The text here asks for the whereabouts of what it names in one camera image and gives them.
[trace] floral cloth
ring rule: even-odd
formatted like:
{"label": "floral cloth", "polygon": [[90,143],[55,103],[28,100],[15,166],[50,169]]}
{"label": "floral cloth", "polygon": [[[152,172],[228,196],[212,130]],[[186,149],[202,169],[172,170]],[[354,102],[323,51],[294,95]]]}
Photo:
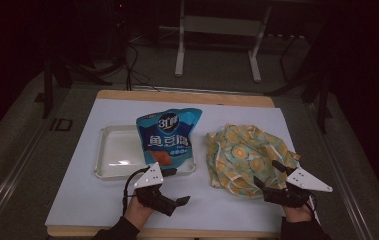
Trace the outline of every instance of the floral cloth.
{"label": "floral cloth", "polygon": [[274,168],[272,161],[296,168],[300,157],[290,152],[282,139],[252,125],[227,124],[223,130],[207,134],[206,139],[211,185],[237,196],[263,196],[254,176],[267,187],[285,188],[287,174]]}

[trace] crumpled cloth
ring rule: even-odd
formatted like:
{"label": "crumpled cloth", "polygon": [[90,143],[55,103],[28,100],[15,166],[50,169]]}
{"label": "crumpled cloth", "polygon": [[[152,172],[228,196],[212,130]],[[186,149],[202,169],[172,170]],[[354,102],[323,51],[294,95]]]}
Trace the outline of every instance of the crumpled cloth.
{"label": "crumpled cloth", "polygon": [[206,141],[211,185],[237,196],[263,197],[254,184],[254,176],[267,187],[286,188],[287,174],[274,168],[272,161],[296,168],[300,158],[288,150],[282,139],[252,125],[227,124],[217,133],[208,133]]}

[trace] gray floor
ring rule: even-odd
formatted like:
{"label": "gray floor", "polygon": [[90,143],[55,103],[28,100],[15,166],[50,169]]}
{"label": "gray floor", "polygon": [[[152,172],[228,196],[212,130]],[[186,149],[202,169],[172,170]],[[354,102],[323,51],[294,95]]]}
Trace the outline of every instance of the gray floor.
{"label": "gray floor", "polygon": [[[263,81],[253,83],[247,49],[240,46],[227,50],[217,46],[201,49],[202,43],[196,41],[188,43],[184,75],[174,77],[176,36],[164,36],[156,46],[143,44],[141,38],[135,40],[138,58],[134,77],[139,79],[133,78],[135,89],[261,95],[285,84],[278,60],[287,42],[280,38],[266,38],[261,45],[257,59]],[[296,69],[306,49],[305,42],[299,40],[289,52],[285,58],[289,72]],[[134,57],[135,52],[129,50],[129,60]],[[125,86],[124,70],[103,77],[114,82],[109,88]],[[34,102],[36,95],[43,91],[43,74],[39,75],[23,90],[0,123],[0,189],[10,189],[5,193],[6,198],[0,199],[0,239],[48,236],[44,226],[46,216],[97,90],[104,88],[78,75],[74,79],[76,83],[71,89],[55,87],[55,108],[47,119],[41,119],[43,106]],[[136,86],[139,81],[144,82],[143,86]],[[329,98],[333,118],[326,120],[328,133],[321,134],[315,124],[314,105],[300,100],[302,90],[301,86],[273,100],[287,119],[297,152],[306,159],[302,162],[304,168],[335,189],[332,194],[316,194],[323,227],[333,239],[379,239],[379,184],[361,145],[333,95]],[[49,131],[53,118],[73,119],[71,131]],[[13,169],[18,174],[8,175]],[[14,184],[3,186],[5,179]]]}

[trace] human hand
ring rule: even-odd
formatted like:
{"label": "human hand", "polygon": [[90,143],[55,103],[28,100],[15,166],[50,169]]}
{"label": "human hand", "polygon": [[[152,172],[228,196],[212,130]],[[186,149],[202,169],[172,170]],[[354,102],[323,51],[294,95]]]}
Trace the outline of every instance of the human hand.
{"label": "human hand", "polygon": [[286,221],[291,223],[311,221],[313,218],[313,213],[310,211],[306,204],[299,208],[282,206],[283,211],[286,215]]}
{"label": "human hand", "polygon": [[153,212],[152,208],[143,206],[137,197],[133,196],[124,213],[124,217],[137,229],[141,230]]}

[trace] blue packaging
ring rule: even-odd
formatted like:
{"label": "blue packaging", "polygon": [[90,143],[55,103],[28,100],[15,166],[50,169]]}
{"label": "blue packaging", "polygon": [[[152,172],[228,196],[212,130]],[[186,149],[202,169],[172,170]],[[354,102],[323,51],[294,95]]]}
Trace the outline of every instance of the blue packaging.
{"label": "blue packaging", "polygon": [[192,158],[190,134],[201,117],[197,108],[169,109],[137,118],[146,164],[177,168]]}

